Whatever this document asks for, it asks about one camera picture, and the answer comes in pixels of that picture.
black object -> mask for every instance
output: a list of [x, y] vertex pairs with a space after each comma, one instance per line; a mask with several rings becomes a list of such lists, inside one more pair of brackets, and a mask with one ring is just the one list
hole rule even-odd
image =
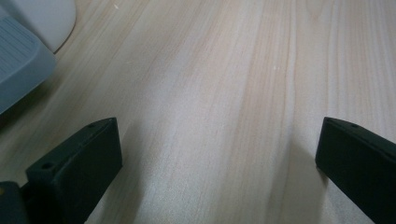
[[96, 121], [27, 170], [0, 183], [0, 223], [84, 223], [122, 166], [117, 120]]
[[354, 123], [325, 118], [318, 168], [375, 223], [396, 223], [396, 145]]

gray plastic object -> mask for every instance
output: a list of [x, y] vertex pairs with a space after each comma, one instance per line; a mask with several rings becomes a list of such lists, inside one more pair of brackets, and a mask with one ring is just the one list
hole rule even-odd
[[12, 17], [0, 18], [0, 114], [47, 79], [55, 64], [37, 36]]

wood grain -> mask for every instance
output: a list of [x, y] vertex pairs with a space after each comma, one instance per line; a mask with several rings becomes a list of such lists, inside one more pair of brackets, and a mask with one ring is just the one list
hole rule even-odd
[[396, 142], [392, 0], [78, 0], [54, 75], [0, 117], [0, 179], [117, 117], [87, 223], [372, 223], [316, 169], [324, 116]]

small hole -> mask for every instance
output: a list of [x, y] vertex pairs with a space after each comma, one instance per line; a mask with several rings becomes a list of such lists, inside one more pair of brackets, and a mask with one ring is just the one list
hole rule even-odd
[[52, 166], [53, 166], [53, 163], [52, 163], [52, 162], [47, 162], [47, 163], [45, 163], [44, 165], [42, 165], [41, 168], [42, 168], [43, 170], [49, 170], [50, 168], [52, 168]]

wooden table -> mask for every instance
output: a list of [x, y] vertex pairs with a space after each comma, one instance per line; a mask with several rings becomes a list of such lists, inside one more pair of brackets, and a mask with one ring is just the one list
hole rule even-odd
[[372, 223], [314, 162], [322, 120], [396, 141], [394, 0], [77, 0], [53, 76], [0, 117], [0, 179], [117, 117], [87, 223]]

